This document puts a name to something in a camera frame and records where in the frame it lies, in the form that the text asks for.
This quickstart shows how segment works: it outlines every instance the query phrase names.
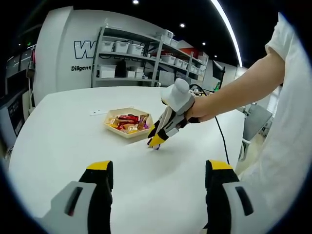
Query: wrapped candy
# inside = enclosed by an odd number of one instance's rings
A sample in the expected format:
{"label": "wrapped candy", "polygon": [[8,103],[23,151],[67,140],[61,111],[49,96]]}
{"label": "wrapped candy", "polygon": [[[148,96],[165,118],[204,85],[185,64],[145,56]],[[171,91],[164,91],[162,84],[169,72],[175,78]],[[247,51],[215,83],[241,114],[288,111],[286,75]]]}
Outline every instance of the wrapped candy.
{"label": "wrapped candy", "polygon": [[140,116],[135,116],[132,114],[120,115],[110,118],[107,124],[127,134],[131,134],[148,129],[149,127],[146,124],[148,117],[148,114]]}

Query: white wall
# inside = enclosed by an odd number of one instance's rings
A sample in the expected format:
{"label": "white wall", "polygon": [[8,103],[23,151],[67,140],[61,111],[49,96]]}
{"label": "white wall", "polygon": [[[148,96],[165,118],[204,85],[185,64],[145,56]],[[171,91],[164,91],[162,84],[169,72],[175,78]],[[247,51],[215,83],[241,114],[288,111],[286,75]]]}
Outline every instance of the white wall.
{"label": "white wall", "polygon": [[[99,28],[105,25],[145,34],[162,30],[141,19],[108,11],[65,7],[49,12],[37,42],[36,59],[41,62],[36,64],[36,105],[49,93],[91,87],[91,70],[72,71],[71,67],[92,66],[94,42]],[[87,48],[86,53],[80,50],[78,54],[80,45]]]}
{"label": "white wall", "polygon": [[[235,80],[236,67],[218,61],[217,63],[220,64],[220,66],[225,67],[225,74],[222,82],[222,87],[224,87],[228,83],[231,83],[232,81]],[[213,62],[212,60],[208,60],[207,71],[203,82],[203,88],[212,90],[215,88],[218,82],[219,80],[213,77]]]}
{"label": "white wall", "polygon": [[36,73],[34,79],[35,103],[47,94],[57,91],[58,53],[67,20],[73,7],[50,11],[47,15],[36,46]]}

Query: w logo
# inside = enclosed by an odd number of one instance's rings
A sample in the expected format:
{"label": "w logo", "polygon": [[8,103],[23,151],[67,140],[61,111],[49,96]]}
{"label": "w logo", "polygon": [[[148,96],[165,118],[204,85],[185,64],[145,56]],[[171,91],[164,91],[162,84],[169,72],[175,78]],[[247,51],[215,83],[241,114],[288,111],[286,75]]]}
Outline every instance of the w logo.
{"label": "w logo", "polygon": [[74,50],[76,59],[92,59],[94,56],[96,40],[91,43],[89,40],[81,42],[80,40],[74,41]]}

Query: metal shelving unit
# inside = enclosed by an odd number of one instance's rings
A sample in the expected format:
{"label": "metal shelving unit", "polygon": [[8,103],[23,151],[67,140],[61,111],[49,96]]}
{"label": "metal shelving unit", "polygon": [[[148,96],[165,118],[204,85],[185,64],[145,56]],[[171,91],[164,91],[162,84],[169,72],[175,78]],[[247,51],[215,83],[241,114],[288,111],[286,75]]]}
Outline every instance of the metal shelving unit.
{"label": "metal shelving unit", "polygon": [[[141,44],[144,44],[145,46],[145,53],[143,56],[139,55],[132,55],[127,53],[117,53],[117,52],[100,52],[99,45],[102,42],[102,38],[107,37],[111,39],[123,39],[123,40],[131,40],[135,42],[140,42]],[[147,57],[147,51],[148,49],[153,46],[154,49],[157,49],[156,58],[148,58]],[[177,58],[188,60],[189,65],[187,69],[183,69],[181,67],[178,67],[174,64],[169,64],[166,62],[163,62],[160,60],[161,51],[162,49],[165,49],[168,52],[175,53]],[[97,77],[97,69],[99,65],[99,58],[101,57],[113,57],[113,58],[129,58],[136,61],[142,61],[142,63],[145,65],[146,62],[149,62],[154,66],[153,69],[153,75],[152,79],[143,79],[143,78],[98,78]],[[92,77],[91,77],[91,87],[96,87],[96,82],[103,82],[103,81],[145,81],[145,82],[151,82],[151,85],[153,86],[156,82],[156,75],[157,71],[159,69],[159,65],[165,65],[168,67],[171,67],[175,69],[176,71],[182,71],[186,73],[186,77],[189,76],[189,74],[195,74],[191,72],[191,66],[194,62],[196,65],[204,65],[201,61],[195,59],[193,57],[193,52],[189,55],[177,48],[172,47],[171,45],[165,44],[164,42],[153,38],[151,36],[142,34],[142,33],[135,33],[127,31],[126,29],[121,28],[115,28],[115,27],[101,27],[97,36],[97,42],[95,47],[95,54],[93,58],[93,64],[92,64]]]}
{"label": "metal shelving unit", "polygon": [[143,81],[143,82],[153,82],[151,79],[143,79],[143,78],[96,78],[96,81]]}
{"label": "metal shelving unit", "polygon": [[112,57],[118,57],[118,58],[135,58],[139,60],[148,60],[155,62],[155,58],[148,58],[146,56],[140,56],[140,55],[132,55],[127,53],[117,53],[117,52],[100,52],[98,54],[99,56],[112,56]]}

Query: hand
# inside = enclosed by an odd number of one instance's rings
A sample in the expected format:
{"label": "hand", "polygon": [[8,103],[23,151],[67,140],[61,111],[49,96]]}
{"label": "hand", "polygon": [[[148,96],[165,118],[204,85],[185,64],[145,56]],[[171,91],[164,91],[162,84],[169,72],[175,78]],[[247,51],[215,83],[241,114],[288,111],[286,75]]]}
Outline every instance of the hand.
{"label": "hand", "polygon": [[195,97],[194,105],[187,111],[185,117],[189,120],[191,117],[197,117],[200,122],[212,119],[214,116],[207,111],[207,100],[209,97]]}

